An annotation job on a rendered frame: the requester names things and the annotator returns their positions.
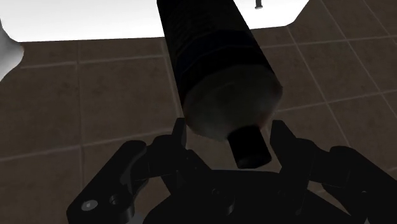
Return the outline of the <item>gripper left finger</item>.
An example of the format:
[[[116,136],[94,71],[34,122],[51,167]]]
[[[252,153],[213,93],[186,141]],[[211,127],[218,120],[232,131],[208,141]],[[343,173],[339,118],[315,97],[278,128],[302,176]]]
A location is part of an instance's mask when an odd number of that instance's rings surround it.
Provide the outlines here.
[[[170,195],[143,224],[211,224],[208,167],[186,146],[186,124],[178,118],[171,134],[151,144],[123,143],[67,208],[69,224],[128,224],[135,201],[151,178],[161,178]]]

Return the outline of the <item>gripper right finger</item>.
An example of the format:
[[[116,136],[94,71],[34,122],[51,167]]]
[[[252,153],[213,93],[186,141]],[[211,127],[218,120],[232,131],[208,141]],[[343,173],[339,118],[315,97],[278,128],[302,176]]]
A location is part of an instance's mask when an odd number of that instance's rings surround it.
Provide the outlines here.
[[[397,180],[353,148],[329,151],[272,122],[280,194],[298,224],[397,224]]]

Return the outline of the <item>black bottle with black cap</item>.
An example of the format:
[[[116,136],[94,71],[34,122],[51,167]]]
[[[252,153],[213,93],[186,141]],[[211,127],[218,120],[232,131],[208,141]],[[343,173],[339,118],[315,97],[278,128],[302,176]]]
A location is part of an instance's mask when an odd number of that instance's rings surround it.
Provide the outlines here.
[[[282,85],[234,0],[157,0],[185,122],[227,141],[237,167],[272,156],[261,134]]]

